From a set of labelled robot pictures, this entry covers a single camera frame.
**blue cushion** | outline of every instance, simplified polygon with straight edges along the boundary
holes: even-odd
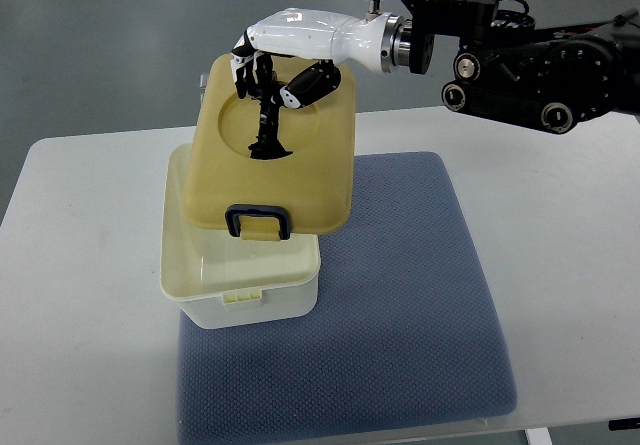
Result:
[[[356,158],[308,315],[203,330],[182,315],[183,444],[270,443],[503,415],[505,341],[438,155]]]

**white robotic hand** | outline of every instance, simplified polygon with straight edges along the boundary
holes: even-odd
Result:
[[[231,70],[238,96],[254,96],[254,71],[265,54],[318,60],[291,83],[281,87],[282,105],[300,108],[322,98],[339,85],[335,65],[353,59],[374,72],[391,72],[402,53],[398,37],[405,19],[381,13],[372,20],[318,10],[288,8],[250,26],[232,50]]]

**clear plastic container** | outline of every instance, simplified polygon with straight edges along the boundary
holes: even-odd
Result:
[[[202,229],[184,213],[191,145],[171,154],[162,230],[161,287],[202,328],[223,328],[304,315],[318,293],[316,235],[241,240]]]

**yellow lid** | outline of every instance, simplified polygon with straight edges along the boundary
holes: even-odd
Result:
[[[185,186],[187,218],[198,227],[222,230],[228,228],[227,220],[233,222],[229,210],[235,210],[241,236],[254,240],[286,238],[279,231],[281,214],[292,233],[337,230],[349,217],[353,186],[351,72],[340,67],[340,86],[318,102],[297,110],[281,108],[278,139],[293,153],[255,160],[248,147],[256,141],[260,102],[237,97],[230,59],[222,56],[211,68]],[[313,64],[281,57],[273,57],[273,62],[285,83]],[[256,217],[254,209],[267,213]]]

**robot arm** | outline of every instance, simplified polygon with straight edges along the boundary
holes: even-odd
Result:
[[[455,79],[442,91],[452,111],[555,134],[614,109],[640,113],[635,10],[610,22],[537,30],[524,0],[401,0],[410,19],[382,13],[380,0],[370,1],[362,20],[292,8],[249,27],[231,62],[238,95],[260,97],[252,68],[265,54],[319,60],[273,95],[299,108],[335,89],[334,65],[348,59],[374,72],[406,66],[425,74],[434,38],[448,35],[460,39]],[[505,1],[524,11],[501,9]]]

